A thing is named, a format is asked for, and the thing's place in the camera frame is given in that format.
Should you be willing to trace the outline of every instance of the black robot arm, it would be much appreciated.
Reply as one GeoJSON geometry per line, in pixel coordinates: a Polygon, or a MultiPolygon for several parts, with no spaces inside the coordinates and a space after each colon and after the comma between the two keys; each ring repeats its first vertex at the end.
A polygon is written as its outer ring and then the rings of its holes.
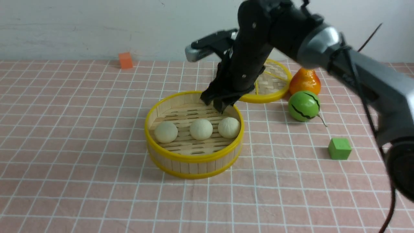
{"type": "Polygon", "coordinates": [[[306,69],[320,67],[378,112],[376,143],[392,145],[383,155],[388,174],[414,201],[414,79],[348,47],[334,27],[307,11],[306,4],[296,8],[291,0],[247,0],[239,7],[238,22],[238,31],[213,33],[185,49],[192,62],[213,52],[222,59],[214,81],[201,95],[204,103],[213,102],[223,112],[251,92],[273,48],[306,69]]]}

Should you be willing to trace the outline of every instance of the orange cube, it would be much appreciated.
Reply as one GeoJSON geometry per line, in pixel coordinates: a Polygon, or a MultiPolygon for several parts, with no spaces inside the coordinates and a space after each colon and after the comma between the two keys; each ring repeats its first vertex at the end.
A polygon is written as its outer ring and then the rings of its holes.
{"type": "Polygon", "coordinates": [[[120,53],[119,62],[121,63],[121,69],[131,69],[132,68],[132,58],[129,52],[120,53]]]}

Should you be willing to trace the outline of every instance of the toy watermelon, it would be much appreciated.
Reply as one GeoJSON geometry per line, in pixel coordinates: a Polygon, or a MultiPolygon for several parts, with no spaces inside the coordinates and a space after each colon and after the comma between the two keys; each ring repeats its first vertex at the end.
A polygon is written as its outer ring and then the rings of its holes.
{"type": "Polygon", "coordinates": [[[320,117],[320,100],[313,92],[296,92],[290,97],[288,106],[289,114],[298,121],[306,122],[315,117],[320,117]]]}

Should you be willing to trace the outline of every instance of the white wall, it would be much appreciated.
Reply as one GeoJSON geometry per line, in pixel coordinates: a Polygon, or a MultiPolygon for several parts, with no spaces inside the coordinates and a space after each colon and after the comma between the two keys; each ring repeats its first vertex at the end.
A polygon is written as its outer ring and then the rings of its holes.
{"type": "MultiPolygon", "coordinates": [[[[0,0],[0,59],[111,59],[130,51],[136,59],[184,60],[191,41],[237,27],[241,2],[0,0]]],[[[354,47],[384,22],[364,52],[380,61],[414,62],[413,0],[311,0],[310,9],[354,47]]]]}

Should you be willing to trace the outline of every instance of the fruit stem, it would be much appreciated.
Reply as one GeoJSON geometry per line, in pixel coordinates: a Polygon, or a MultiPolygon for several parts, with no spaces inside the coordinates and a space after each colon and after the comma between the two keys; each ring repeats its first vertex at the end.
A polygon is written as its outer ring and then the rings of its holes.
{"type": "Polygon", "coordinates": [[[321,120],[322,120],[322,123],[325,125],[325,127],[328,127],[327,125],[326,125],[326,123],[325,123],[325,121],[323,120],[323,118],[318,114],[317,115],[321,120]]]}

